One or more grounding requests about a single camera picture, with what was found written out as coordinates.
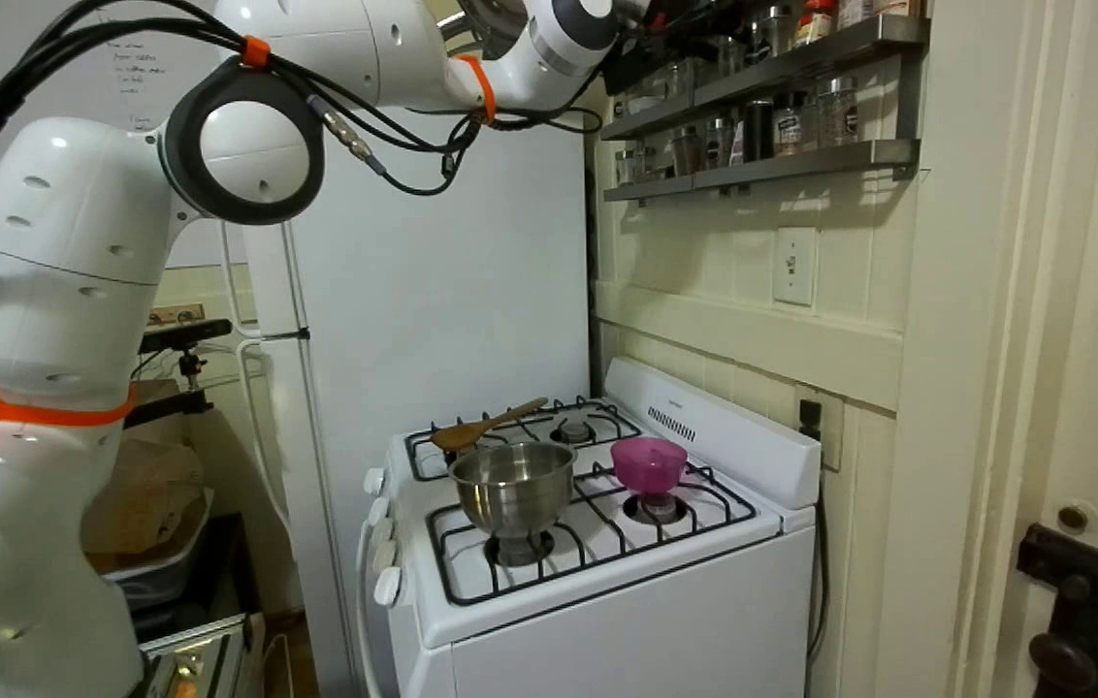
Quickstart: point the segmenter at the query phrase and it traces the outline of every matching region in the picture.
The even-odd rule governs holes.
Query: orange ring
[[[135,409],[135,396],[130,396],[113,411],[62,411],[62,409],[34,409],[34,403],[7,403],[7,400],[0,400],[0,424],[40,424],[40,427],[79,427],[79,431],[91,431],[91,427],[123,424],[131,409]]]
[[[246,34],[246,42],[242,42],[242,61],[246,61],[250,71],[269,73],[269,65],[273,65],[273,42],[259,39],[259,34]]]
[[[459,58],[470,65],[470,73],[475,73],[475,83],[477,83],[477,88],[483,88],[483,120],[493,124],[493,120],[496,120],[496,88],[493,88],[493,79],[485,73],[485,65],[483,65],[477,54],[459,54]]]

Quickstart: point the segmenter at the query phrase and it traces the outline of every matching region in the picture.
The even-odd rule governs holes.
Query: oven handle
[[[392,499],[389,495],[377,495],[369,504],[369,515],[362,520],[362,533],[356,533],[356,659],[362,659],[362,681],[365,681],[365,698],[383,698],[382,681],[377,681],[377,665],[369,656],[369,627],[365,627],[365,570],[369,570],[369,542],[377,533],[389,535],[392,520]]]

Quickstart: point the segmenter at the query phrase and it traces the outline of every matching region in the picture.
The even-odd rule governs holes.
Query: shelf
[[[657,110],[634,113],[612,120],[602,137],[604,138],[638,138],[682,120],[696,120],[697,110],[735,100],[735,98],[761,98],[779,92],[784,87],[814,73],[818,65],[849,71],[862,61],[880,61],[894,54],[922,54],[931,39],[931,20],[920,16],[872,16],[864,23],[841,29],[810,48],[788,52],[779,58],[763,58],[746,65],[740,73],[706,83],[682,98],[670,98]]]
[[[775,177],[810,177],[836,172],[912,172],[920,164],[920,138],[871,138],[849,149],[803,150],[784,160],[757,160],[721,172],[697,172],[686,177],[664,182],[629,182],[604,195],[604,203],[646,203],[646,197],[670,197],[696,191],[721,191],[721,188],[750,188],[750,182],[775,182]]]
[[[670,124],[682,124],[696,115],[696,98],[682,92],[675,100],[664,100],[664,104],[651,104],[646,113],[634,113],[626,120],[612,120],[609,127],[602,127],[604,138],[638,138],[646,131],[657,131],[657,127],[670,127]]]

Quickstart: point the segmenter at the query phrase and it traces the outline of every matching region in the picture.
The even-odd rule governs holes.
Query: electrical outlet
[[[775,237],[775,303],[810,308],[818,266],[818,228],[779,228]]]
[[[814,388],[799,388],[797,400],[814,400],[821,409],[821,424],[818,424],[821,471],[841,475],[846,400]]]

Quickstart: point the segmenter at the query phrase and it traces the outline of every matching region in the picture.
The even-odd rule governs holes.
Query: spice rack
[[[931,42],[931,20],[872,16],[818,42],[797,48],[788,54],[740,65],[736,73],[682,88],[678,98],[661,100],[651,110],[616,115],[602,131],[604,138],[646,138],[702,120],[710,110],[724,110],[735,100],[779,98],[814,87],[828,73],[862,71],[872,61],[896,61],[896,131],[890,138],[858,138],[858,145],[810,149],[797,154],[721,164],[675,177],[626,182],[604,191],[604,203],[646,203],[646,197],[754,188],[775,177],[810,177],[840,172],[894,172],[896,177],[912,177],[920,164],[920,137],[916,137],[920,58],[926,54],[926,42]]]

